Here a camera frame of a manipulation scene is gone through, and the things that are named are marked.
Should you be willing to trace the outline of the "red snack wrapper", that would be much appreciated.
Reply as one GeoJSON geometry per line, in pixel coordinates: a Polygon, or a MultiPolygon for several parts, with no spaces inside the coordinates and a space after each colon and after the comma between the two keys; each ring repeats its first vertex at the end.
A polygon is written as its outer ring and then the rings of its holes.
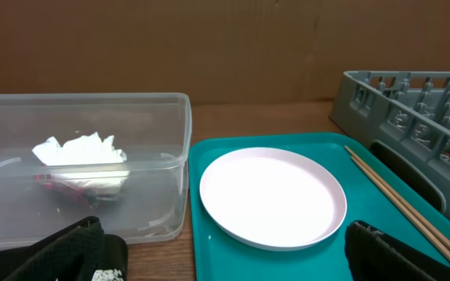
{"type": "Polygon", "coordinates": [[[103,202],[117,201],[125,180],[58,180],[52,175],[34,176],[40,188],[53,197],[76,205],[97,208],[103,202]]]}

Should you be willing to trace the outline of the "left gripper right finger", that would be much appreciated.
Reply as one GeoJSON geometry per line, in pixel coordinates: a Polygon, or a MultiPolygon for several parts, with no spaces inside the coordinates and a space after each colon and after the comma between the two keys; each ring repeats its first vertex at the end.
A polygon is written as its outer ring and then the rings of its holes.
{"type": "Polygon", "coordinates": [[[354,281],[450,281],[450,268],[370,224],[345,230],[345,256],[354,281]]]}

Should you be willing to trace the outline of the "white round plate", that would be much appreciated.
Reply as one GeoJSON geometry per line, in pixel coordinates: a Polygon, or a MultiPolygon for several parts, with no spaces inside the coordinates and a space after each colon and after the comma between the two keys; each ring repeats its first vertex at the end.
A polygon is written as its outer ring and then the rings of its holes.
{"type": "Polygon", "coordinates": [[[348,202],[321,164],[279,148],[242,148],[212,161],[199,181],[212,220],[235,240],[267,251],[298,251],[335,234],[348,202]]]}

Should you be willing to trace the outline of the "white napkin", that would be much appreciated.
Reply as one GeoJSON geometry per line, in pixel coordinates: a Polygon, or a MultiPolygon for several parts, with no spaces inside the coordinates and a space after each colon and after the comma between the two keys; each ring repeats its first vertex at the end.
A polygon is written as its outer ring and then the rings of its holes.
{"type": "MultiPolygon", "coordinates": [[[[47,167],[60,165],[120,164],[127,161],[127,154],[113,146],[115,137],[101,139],[98,133],[83,135],[65,144],[55,137],[32,149],[33,154],[47,167]]],[[[130,172],[53,173],[50,178],[75,190],[87,191],[98,196],[118,194],[130,172]]]]}

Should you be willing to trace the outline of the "wooden chopstick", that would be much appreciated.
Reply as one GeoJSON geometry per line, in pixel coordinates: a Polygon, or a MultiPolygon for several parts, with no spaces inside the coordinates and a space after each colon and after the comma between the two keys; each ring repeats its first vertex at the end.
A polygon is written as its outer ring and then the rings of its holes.
{"type": "Polygon", "coordinates": [[[391,187],[381,176],[379,176],[373,169],[370,168],[368,164],[366,164],[350,147],[345,146],[345,150],[355,158],[357,158],[365,168],[367,168],[371,173],[378,178],[378,180],[386,186],[387,189],[402,203],[406,208],[411,211],[421,221],[422,224],[427,227],[449,250],[450,250],[450,240],[441,233],[437,228],[435,228],[427,219],[425,219],[405,198],[403,198],[395,189],[391,187]]]}
{"type": "Polygon", "coordinates": [[[424,224],[418,220],[417,217],[406,206],[399,202],[399,200],[383,185],[378,178],[376,178],[371,171],[364,167],[364,165],[354,156],[352,161],[371,179],[371,181],[378,187],[378,189],[393,203],[393,205],[433,244],[437,250],[450,262],[450,250],[430,231],[424,224]]]}

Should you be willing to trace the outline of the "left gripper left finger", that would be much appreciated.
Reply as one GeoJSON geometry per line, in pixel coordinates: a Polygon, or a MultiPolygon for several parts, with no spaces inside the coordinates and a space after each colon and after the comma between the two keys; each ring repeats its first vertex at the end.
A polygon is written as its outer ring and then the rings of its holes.
{"type": "Polygon", "coordinates": [[[90,280],[104,243],[99,218],[86,217],[30,246],[0,251],[0,280],[90,280]]]}

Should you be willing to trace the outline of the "white rice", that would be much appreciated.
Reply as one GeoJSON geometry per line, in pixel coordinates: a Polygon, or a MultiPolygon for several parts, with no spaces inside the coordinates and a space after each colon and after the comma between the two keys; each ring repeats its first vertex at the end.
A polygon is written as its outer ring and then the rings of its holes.
{"type": "Polygon", "coordinates": [[[91,281],[124,281],[124,275],[119,269],[97,269],[91,281]]]}

